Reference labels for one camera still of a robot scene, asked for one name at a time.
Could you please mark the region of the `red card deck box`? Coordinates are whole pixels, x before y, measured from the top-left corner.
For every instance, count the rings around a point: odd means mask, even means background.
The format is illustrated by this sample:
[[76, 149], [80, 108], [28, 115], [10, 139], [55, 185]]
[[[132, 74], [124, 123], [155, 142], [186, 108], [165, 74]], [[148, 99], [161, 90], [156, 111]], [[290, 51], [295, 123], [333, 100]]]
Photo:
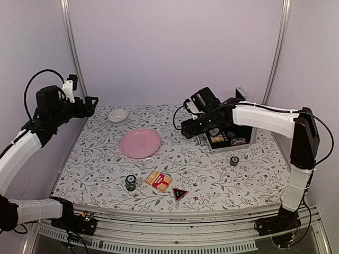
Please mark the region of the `red card deck box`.
[[172, 183], [172, 179], [156, 170], [153, 170], [146, 179], [146, 184], [164, 193]]

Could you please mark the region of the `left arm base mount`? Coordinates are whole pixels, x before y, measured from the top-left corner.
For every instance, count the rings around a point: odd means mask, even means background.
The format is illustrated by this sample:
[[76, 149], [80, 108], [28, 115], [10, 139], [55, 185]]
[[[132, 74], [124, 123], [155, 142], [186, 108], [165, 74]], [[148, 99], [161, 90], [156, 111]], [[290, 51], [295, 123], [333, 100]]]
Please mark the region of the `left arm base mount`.
[[98, 220], [88, 211], [84, 211], [79, 215], [71, 212], [69, 214], [63, 214], [61, 218], [51, 220], [53, 227], [89, 236], [94, 235], [97, 224]]

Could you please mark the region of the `aluminium poker case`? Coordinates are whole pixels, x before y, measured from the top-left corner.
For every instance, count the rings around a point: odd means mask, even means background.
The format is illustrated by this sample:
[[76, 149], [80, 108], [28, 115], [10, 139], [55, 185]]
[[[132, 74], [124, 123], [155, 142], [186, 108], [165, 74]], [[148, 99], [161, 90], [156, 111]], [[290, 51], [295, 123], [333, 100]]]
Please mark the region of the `aluminium poker case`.
[[[248, 95], [243, 90], [243, 88], [236, 87], [235, 97], [231, 97], [224, 102], [220, 101], [221, 104], [217, 108], [222, 106], [223, 103], [231, 104], [244, 101], [246, 99], [248, 99]], [[236, 149], [248, 148], [249, 145], [253, 143], [256, 139], [256, 131], [256, 128], [250, 126], [229, 125], [222, 130], [214, 128], [203, 134], [200, 134], [198, 135], [197, 140], [199, 142], [199, 145], [207, 145], [212, 154], [221, 153]], [[220, 143], [212, 143], [210, 137], [217, 135], [223, 135], [226, 141]]]

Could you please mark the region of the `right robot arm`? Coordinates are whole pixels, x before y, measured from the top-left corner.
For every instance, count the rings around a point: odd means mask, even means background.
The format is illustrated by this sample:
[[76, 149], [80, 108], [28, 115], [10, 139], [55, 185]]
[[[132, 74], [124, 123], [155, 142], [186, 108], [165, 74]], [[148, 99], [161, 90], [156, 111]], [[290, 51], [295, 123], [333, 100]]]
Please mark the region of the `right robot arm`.
[[199, 99], [192, 101], [198, 116], [181, 122], [181, 134], [190, 139], [215, 128], [250, 126], [280, 134], [292, 139], [290, 153], [291, 174], [282, 213], [274, 219], [279, 231], [294, 223], [302, 197], [307, 192], [311, 175], [316, 166], [319, 134], [309, 108], [286, 110], [229, 98], [223, 103], [206, 104]]

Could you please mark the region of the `black triangular dealer badge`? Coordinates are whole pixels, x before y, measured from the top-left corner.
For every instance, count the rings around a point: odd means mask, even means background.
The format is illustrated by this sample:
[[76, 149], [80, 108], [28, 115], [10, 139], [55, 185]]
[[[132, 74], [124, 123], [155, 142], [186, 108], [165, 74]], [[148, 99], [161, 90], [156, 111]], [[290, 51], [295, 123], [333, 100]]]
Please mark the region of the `black triangular dealer badge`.
[[185, 197], [189, 192], [186, 190], [173, 188], [174, 199], [176, 202], [179, 202], [183, 197]]

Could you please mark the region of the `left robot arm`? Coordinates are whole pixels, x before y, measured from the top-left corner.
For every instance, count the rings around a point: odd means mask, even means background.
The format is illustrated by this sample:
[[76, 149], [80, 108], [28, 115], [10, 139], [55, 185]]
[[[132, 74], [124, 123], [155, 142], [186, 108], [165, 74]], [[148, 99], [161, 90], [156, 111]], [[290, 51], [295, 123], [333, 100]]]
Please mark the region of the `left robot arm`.
[[93, 116], [97, 97], [74, 96], [78, 77], [70, 74], [62, 86], [51, 85], [37, 91], [37, 108], [16, 138], [1, 153], [1, 230], [12, 231], [24, 223], [50, 220], [51, 225], [72, 233], [94, 235], [97, 220], [93, 213], [75, 214], [74, 205], [60, 197], [46, 199], [8, 199], [7, 189], [24, 164], [71, 119]]

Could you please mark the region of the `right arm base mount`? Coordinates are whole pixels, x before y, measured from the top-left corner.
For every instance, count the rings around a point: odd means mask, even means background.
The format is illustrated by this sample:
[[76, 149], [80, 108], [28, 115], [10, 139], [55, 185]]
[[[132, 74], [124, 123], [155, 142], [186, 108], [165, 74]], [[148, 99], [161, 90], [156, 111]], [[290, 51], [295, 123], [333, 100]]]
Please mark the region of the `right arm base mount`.
[[264, 217], [255, 221], [254, 229], [259, 236], [273, 235], [279, 233], [272, 238], [272, 242], [278, 248], [289, 248], [299, 232], [301, 221], [298, 217], [290, 217], [289, 215], [276, 215], [272, 217]]

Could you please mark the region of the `clear plastic wrap piece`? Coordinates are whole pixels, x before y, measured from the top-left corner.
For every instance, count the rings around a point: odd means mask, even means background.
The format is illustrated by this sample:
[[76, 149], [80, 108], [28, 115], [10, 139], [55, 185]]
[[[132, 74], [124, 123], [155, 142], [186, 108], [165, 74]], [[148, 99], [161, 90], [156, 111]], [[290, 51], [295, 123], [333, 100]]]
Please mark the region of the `clear plastic wrap piece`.
[[156, 165], [157, 165], [157, 162], [154, 158], [151, 158], [151, 157], [145, 158], [141, 162], [141, 171], [144, 172], [144, 171], [154, 169]]

